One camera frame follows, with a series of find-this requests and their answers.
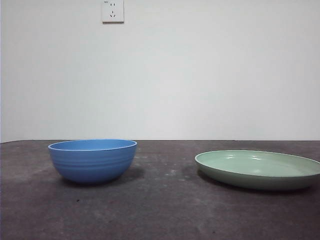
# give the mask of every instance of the dark table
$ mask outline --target dark table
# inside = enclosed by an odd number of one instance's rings
[[[196,154],[262,150],[320,161],[320,141],[141,140],[131,167],[95,186],[62,179],[47,145],[1,144],[2,240],[320,240],[320,183],[242,189],[197,171]]]

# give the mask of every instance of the green plate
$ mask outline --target green plate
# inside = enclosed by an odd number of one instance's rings
[[[195,161],[198,168],[209,177],[249,189],[302,189],[320,180],[320,162],[283,153],[209,151],[195,156]]]

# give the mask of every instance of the electrical outlet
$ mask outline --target electrical outlet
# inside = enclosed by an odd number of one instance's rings
[[[103,0],[102,1],[102,23],[123,23],[124,0]]]

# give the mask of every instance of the ceramic bowl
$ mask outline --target ceramic bowl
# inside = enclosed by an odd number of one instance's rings
[[[123,139],[63,141],[48,146],[53,166],[64,178],[82,184],[110,181],[131,165],[137,143]]]

